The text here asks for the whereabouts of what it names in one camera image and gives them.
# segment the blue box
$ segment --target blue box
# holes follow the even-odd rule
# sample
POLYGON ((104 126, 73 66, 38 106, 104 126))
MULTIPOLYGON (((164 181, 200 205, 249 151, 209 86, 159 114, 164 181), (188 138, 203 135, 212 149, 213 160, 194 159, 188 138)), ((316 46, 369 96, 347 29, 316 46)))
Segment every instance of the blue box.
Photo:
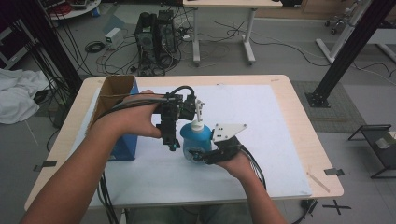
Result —
MULTIPOLYGON (((108 76, 99 92, 92 121, 111 109, 125 97, 139 93, 134 76, 108 76)), ((108 161, 133 161, 136 152, 137 135, 123 135, 111 151, 108 161)))

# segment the person's left hand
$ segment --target person's left hand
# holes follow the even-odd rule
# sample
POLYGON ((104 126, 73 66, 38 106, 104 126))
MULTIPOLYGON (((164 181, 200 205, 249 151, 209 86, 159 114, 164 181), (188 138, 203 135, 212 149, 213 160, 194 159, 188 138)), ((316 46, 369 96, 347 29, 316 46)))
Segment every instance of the person's left hand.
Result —
MULTIPOLYGON (((150 94, 153 91, 142 91, 141 95, 128 96, 124 99, 139 99, 139 98, 153 98, 161 97, 160 95, 150 94)), ((136 134, 147 137, 161 137, 161 131, 151 123, 151 117, 158 104, 141 105, 128 109, 122 109, 117 112, 108 114, 96 121, 94 126, 103 125, 111 129, 111 132, 117 132, 119 135, 126 133, 136 134)))

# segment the blue spray bottle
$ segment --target blue spray bottle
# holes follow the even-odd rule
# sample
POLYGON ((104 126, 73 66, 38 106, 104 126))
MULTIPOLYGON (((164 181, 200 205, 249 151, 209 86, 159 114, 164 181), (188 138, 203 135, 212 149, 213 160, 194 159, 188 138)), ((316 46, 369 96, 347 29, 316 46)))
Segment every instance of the blue spray bottle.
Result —
POLYGON ((183 153, 184 157, 194 163, 203 163, 202 161, 195 161, 191 151, 207 152, 212 150, 210 129, 204 125, 201 119, 202 106, 204 103, 197 100, 196 111, 197 119, 191 123, 184 125, 180 130, 180 135, 183 137, 183 153))

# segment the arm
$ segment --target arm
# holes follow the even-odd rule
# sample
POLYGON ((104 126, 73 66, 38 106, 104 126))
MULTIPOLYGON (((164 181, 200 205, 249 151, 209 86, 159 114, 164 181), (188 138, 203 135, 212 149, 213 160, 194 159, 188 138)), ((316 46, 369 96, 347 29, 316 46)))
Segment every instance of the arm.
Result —
POLYGON ((151 123, 156 106, 124 109, 97 120, 73 155, 38 193, 21 223, 79 223, 116 141, 126 133, 161 137, 151 123))
POLYGON ((230 161, 219 162, 218 165, 241 182, 253 223, 286 223, 243 152, 236 154, 230 161))

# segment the floor mat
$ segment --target floor mat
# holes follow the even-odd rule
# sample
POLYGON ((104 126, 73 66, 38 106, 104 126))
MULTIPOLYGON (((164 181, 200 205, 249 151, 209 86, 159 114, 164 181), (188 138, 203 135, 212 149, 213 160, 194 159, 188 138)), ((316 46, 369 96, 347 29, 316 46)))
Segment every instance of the floor mat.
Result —
POLYGON ((353 133, 366 124, 341 83, 335 86, 328 98, 330 108, 311 107, 306 100, 305 93, 313 92, 319 82, 292 81, 291 84, 316 132, 353 133))

